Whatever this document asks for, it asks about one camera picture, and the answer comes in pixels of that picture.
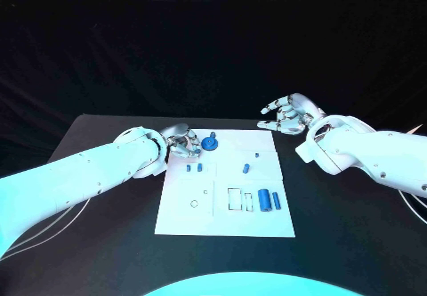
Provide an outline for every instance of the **white robotic arm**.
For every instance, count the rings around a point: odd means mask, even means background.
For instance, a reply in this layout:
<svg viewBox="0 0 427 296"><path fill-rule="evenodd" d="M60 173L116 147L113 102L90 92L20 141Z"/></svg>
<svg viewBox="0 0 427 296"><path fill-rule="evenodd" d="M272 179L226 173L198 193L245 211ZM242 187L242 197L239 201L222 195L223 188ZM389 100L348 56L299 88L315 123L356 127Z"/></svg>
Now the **white robotic arm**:
<svg viewBox="0 0 427 296"><path fill-rule="evenodd" d="M131 177L159 174L167 168L167 147L180 157L198 156L200 141L185 124L159 132L131 128L110 144L0 179L0 257L40 220Z"/></svg>
<svg viewBox="0 0 427 296"><path fill-rule="evenodd" d="M325 116L301 94L275 100L260 113L276 107L276 121L260 121L258 127L285 134L299 134L308 127L295 148L305 162L314 160L331 175L357 167L379 184L427 197L427 137L374 131L350 116Z"/></svg>

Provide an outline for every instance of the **table surface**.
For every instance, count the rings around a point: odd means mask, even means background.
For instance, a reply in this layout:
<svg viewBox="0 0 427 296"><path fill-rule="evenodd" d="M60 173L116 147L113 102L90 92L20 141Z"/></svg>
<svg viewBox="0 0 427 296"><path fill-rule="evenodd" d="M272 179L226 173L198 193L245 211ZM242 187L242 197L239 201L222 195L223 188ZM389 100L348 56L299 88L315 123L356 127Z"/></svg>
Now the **table surface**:
<svg viewBox="0 0 427 296"><path fill-rule="evenodd" d="M82 115L50 161L109 143L134 126L159 130L180 122L191 128L258 129L256 120ZM194 276L258 271L364 295L423 295L427 228L396 190L356 168L331 176L314 162L305 164L294 151L302 135L272 133L272 138L295 238L154 235L161 173L92 198L60 235L0 262L0 294L142 295Z"/></svg>

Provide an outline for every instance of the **white paper sheet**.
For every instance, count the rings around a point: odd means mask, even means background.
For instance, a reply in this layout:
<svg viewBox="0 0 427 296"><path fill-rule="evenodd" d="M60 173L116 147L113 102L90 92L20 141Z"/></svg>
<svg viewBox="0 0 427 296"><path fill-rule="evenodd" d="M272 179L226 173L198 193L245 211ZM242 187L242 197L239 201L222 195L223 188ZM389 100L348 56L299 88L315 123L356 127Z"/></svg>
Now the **white paper sheet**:
<svg viewBox="0 0 427 296"><path fill-rule="evenodd" d="M168 155L154 234L294 237L271 132L232 129L193 131L200 140L213 131L219 145L213 151L201 150L198 158ZM246 163L249 172L243 174ZM269 191L271 212L259 210L259 189ZM272 192L276 192L281 210L275 210Z"/></svg>

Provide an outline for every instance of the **small blue cylinder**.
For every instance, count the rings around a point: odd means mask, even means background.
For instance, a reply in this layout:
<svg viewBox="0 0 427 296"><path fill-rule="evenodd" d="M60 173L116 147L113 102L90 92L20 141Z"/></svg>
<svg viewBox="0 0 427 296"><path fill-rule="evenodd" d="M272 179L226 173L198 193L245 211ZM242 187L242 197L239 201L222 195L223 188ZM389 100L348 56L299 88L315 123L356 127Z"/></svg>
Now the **small blue cylinder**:
<svg viewBox="0 0 427 296"><path fill-rule="evenodd" d="M269 193L268 193L266 189L259 189L258 190L258 199L259 199L260 212L271 211Z"/></svg>
<svg viewBox="0 0 427 296"><path fill-rule="evenodd" d="M249 165L245 164L245 167L242 168L242 173L246 174L247 171L249 171Z"/></svg>
<svg viewBox="0 0 427 296"><path fill-rule="evenodd" d="M275 210L279 210L281 207L279 207L278 195L275 192L272 193L272 200L273 200Z"/></svg>

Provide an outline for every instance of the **black curtain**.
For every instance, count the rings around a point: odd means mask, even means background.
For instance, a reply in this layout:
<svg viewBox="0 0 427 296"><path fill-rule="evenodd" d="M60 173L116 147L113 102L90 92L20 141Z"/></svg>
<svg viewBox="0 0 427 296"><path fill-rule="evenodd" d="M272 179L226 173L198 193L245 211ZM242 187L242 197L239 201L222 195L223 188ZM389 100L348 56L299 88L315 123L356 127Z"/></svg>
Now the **black curtain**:
<svg viewBox="0 0 427 296"><path fill-rule="evenodd" d="M0 24L1 176L82 113L271 119L298 92L377 130L427 124L421 1L2 1Z"/></svg>

